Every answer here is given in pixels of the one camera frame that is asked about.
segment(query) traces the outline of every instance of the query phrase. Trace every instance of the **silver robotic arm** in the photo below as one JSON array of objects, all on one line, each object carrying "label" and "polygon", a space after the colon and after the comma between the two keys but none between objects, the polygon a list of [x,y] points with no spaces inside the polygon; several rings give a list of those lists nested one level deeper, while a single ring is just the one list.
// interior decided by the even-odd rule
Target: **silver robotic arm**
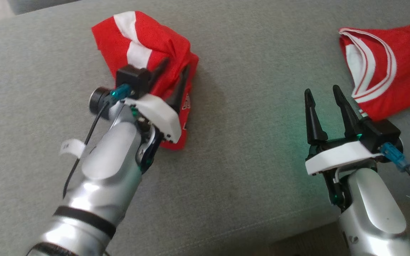
[{"label": "silver robotic arm", "polygon": [[166,101],[148,93],[167,61],[153,73],[128,65],[118,70],[114,91],[100,87],[91,95],[91,112],[112,126],[83,160],[80,184],[67,188],[68,178],[62,204],[28,256],[106,253],[161,141],[176,143],[181,136],[178,114],[188,67]]},{"label": "silver robotic arm", "polygon": [[311,145],[306,170],[309,175],[324,176],[330,202],[341,209],[338,223],[352,256],[410,256],[406,220],[376,165],[393,161],[409,171],[400,153],[400,130],[388,120],[358,120],[339,86],[333,92],[345,123],[345,138],[335,140],[328,140],[322,131],[311,91],[305,92]]}]

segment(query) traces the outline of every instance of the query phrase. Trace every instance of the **brown floor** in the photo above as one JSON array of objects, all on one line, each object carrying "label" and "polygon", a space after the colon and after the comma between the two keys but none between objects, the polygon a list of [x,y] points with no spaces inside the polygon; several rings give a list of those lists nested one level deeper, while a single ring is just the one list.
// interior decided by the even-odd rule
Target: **brown floor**
[{"label": "brown floor", "polygon": [[[7,0],[0,0],[0,19],[14,16]],[[398,202],[410,231],[410,199]],[[348,256],[336,223],[264,246],[253,256]]]}]

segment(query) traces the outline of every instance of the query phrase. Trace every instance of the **red cloth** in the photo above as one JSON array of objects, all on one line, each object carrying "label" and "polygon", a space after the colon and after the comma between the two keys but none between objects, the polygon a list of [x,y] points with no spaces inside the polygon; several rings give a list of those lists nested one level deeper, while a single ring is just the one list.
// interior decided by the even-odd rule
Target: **red cloth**
[{"label": "red cloth", "polygon": [[199,61],[199,58],[190,52],[189,41],[140,11],[114,15],[93,26],[91,30],[114,78],[116,71],[127,64],[153,71],[164,58],[169,57],[166,70],[150,92],[164,100],[172,93],[183,68],[190,65],[183,107],[179,113],[183,128],[181,137],[176,144],[161,143],[162,147],[168,149],[184,148],[187,133],[185,125],[190,111],[191,80]]},{"label": "red cloth", "polygon": [[340,29],[354,80],[352,97],[373,120],[410,107],[410,25],[389,30]]}]

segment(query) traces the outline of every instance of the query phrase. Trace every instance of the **stitching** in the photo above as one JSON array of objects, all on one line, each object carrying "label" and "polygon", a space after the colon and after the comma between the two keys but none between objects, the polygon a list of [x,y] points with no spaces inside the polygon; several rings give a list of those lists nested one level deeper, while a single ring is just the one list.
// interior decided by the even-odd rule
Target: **stitching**
[{"label": "stitching", "polygon": [[299,213],[299,212],[304,212],[304,211],[309,211],[309,210],[314,209],[314,208],[316,208],[318,206],[321,206],[321,205],[322,204],[318,204],[316,206],[313,206],[313,207],[310,207],[310,208],[307,208],[307,209],[298,210],[298,211],[291,211],[289,213],[281,214],[281,215],[272,217],[270,219],[261,220],[260,222],[256,222],[256,223],[249,224],[249,225],[246,225],[246,226],[243,226],[243,227],[239,227],[239,228],[236,228],[236,229],[233,229],[233,230],[229,230],[229,231],[217,234],[217,235],[212,235],[212,236],[204,238],[202,240],[198,240],[198,241],[195,241],[195,242],[183,245],[183,246],[179,246],[179,247],[177,247],[175,249],[172,249],[172,250],[167,250],[167,251],[161,252],[161,253],[157,254],[156,256],[169,254],[169,253],[172,253],[174,251],[179,253],[181,251],[184,251],[187,247],[190,247],[190,248],[200,247],[200,246],[212,243],[213,241],[219,240],[221,238],[228,237],[228,236],[232,235],[231,233],[233,233],[233,232],[241,231],[241,230],[244,230],[244,229],[247,229],[247,228],[256,228],[256,227],[258,227],[262,224],[268,223],[268,222],[279,222],[281,218],[283,218],[287,215],[295,214],[295,213]]}]

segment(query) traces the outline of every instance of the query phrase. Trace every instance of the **black ring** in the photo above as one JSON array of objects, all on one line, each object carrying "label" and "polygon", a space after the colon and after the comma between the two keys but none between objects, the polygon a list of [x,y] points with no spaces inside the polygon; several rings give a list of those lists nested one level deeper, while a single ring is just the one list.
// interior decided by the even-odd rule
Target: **black ring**
[{"label": "black ring", "polygon": [[110,237],[110,239],[114,237],[115,232],[117,231],[117,227],[115,227],[115,225],[113,225],[108,220],[104,220],[102,217],[99,217],[96,214],[81,209],[75,209],[68,206],[60,206],[55,211],[53,216],[62,216],[81,220],[82,222],[90,224],[98,230],[106,233]]}]

